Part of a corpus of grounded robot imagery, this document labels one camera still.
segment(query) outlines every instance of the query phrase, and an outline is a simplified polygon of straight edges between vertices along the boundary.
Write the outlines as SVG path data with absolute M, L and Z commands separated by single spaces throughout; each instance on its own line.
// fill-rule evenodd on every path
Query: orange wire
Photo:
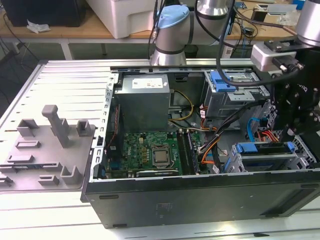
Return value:
M 202 157 L 202 160 L 201 160 L 201 163 L 202 164 L 207 164 L 207 163 L 215 163 L 214 161 L 205 161 L 206 159 L 206 156 L 208 155 L 208 152 L 214 147 L 214 145 L 219 142 L 220 140 L 220 137 L 207 149 L 207 151 L 204 153 L 203 157 Z
M 205 106 L 205 107 L 202 108 L 201 110 L 206 110 L 206 109 L 208 109 L 207 106 Z M 200 123 L 201 128 L 202 128 L 203 130 L 209 130 L 209 129 L 210 129 L 209 127 L 205 127 L 205 126 L 204 126 L 204 122 L 205 122 L 205 119 L 202 118 L 202 119 L 201 119 L 201 123 Z
M 264 134 L 264 135 L 268 136 L 268 137 L 269 137 L 269 139 L 270 139 L 272 142 L 275 142 L 275 139 L 272 137 L 272 135 L 271 135 L 269 132 L 264 131 L 262 134 Z
M 272 135 L 272 137 L 274 138 L 275 141 L 279 142 L 279 139 L 273 134 L 273 132 L 268 130 L 268 133 L 270 133 Z
M 258 133 L 258 138 L 259 138 L 259 141 L 260 141 L 260 142 L 262 142 L 262 139 L 261 139 L 261 135 L 260 135 L 260 132 L 259 132 L 259 131 L 257 131 L 257 133 Z

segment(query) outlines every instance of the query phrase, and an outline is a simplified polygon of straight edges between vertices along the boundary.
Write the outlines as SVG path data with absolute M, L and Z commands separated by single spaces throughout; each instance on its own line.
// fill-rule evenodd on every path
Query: yellow wire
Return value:
M 180 118 L 169 119 L 169 121 L 181 121 L 181 120 L 185 120 L 185 119 L 189 118 L 189 117 L 192 115 L 192 113 L 194 112 L 194 105 L 193 105 L 193 103 L 191 102 L 191 100 L 190 100 L 184 93 L 182 93 L 182 92 L 179 91 L 179 90 L 173 90 L 173 91 L 180 93 L 183 97 L 185 97 L 185 99 L 188 100 L 188 102 L 189 102 L 190 105 L 191 105 L 191 111 L 190 111 L 190 113 L 189 113 L 187 116 L 180 117 Z

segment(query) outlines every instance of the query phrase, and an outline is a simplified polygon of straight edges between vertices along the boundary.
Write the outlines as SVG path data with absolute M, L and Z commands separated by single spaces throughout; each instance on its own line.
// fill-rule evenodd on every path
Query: floor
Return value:
M 28 47 L 40 60 L 63 60 L 59 44 L 33 43 Z M 71 44 L 76 60 L 86 59 L 146 59 L 147 44 L 107 44 L 107 56 L 102 55 L 100 44 Z M 216 58 L 217 46 L 198 46 L 197 58 Z M 235 53 L 233 57 L 250 56 L 250 52 Z M 23 46 L 20 53 L 0 65 L 0 117 L 26 82 L 37 61 Z

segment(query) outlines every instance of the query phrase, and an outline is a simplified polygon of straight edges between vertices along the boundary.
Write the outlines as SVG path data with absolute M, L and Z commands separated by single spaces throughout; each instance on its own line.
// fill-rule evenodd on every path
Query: black device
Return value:
M 268 11 L 263 9 L 253 9 L 253 13 L 251 15 L 251 20 L 264 22 Z
M 85 0 L 2 0 L 7 17 L 15 27 L 29 20 L 49 26 L 79 27 L 86 15 Z

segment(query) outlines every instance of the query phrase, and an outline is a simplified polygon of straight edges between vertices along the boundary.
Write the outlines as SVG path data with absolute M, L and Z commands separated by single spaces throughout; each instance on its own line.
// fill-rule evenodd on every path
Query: red cable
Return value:
M 115 126 L 114 126 L 114 133 L 113 133 L 113 136 L 112 136 L 112 138 L 111 138 L 108 146 L 107 146 L 106 149 L 105 149 L 106 151 L 109 149 L 112 141 L 115 139 L 116 134 L 117 134 L 117 129 L 118 129 L 118 107 L 115 108 L 115 123 L 114 123 L 114 124 L 115 124 Z

